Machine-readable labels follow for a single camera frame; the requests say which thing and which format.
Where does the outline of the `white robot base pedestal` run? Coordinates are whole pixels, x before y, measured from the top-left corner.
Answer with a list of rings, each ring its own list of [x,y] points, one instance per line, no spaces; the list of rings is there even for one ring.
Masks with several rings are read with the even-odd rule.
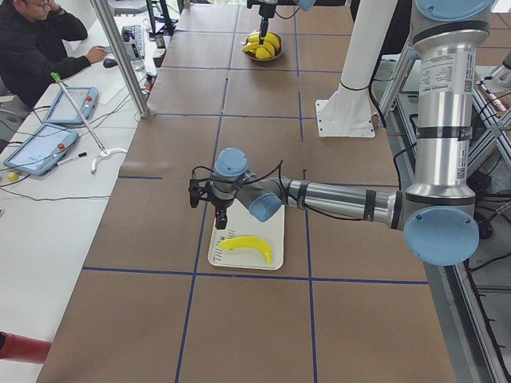
[[[315,102],[321,137],[373,138],[369,87],[397,0],[359,2],[338,89]]]

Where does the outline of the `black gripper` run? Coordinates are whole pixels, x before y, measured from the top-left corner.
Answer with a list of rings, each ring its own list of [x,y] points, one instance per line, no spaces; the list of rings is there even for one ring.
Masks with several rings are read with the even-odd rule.
[[[224,230],[228,224],[228,209],[223,206],[215,207],[215,228]]]
[[[259,26],[259,43],[262,45],[267,36],[269,26],[269,19],[272,18],[272,4],[261,3],[259,6],[259,15],[261,16],[261,23]]]

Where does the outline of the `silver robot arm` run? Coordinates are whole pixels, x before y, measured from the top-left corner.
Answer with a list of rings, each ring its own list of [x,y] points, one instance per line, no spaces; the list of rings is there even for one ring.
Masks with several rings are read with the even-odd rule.
[[[382,112],[372,85],[398,12],[406,27],[403,53],[420,60],[414,177],[393,193],[289,180],[279,169],[251,173],[246,155],[224,149],[209,179],[189,184],[191,205],[215,208],[215,225],[226,227],[228,208],[239,201],[264,222],[283,205],[329,218],[384,223],[404,234],[423,262],[450,266],[470,258],[480,236],[473,217],[475,195],[466,183],[473,136],[473,83],[476,52],[489,36],[490,1],[361,1],[339,88],[320,101],[320,136],[370,134],[369,111]]]
[[[275,17],[276,7],[278,6],[278,0],[261,0],[261,1],[252,1],[247,0],[247,8],[251,9],[254,5],[259,6],[259,16],[261,17],[261,22],[259,25],[259,44],[262,45],[265,42],[269,20]],[[296,10],[304,10],[308,11],[315,3],[316,0],[298,0],[293,1]]]

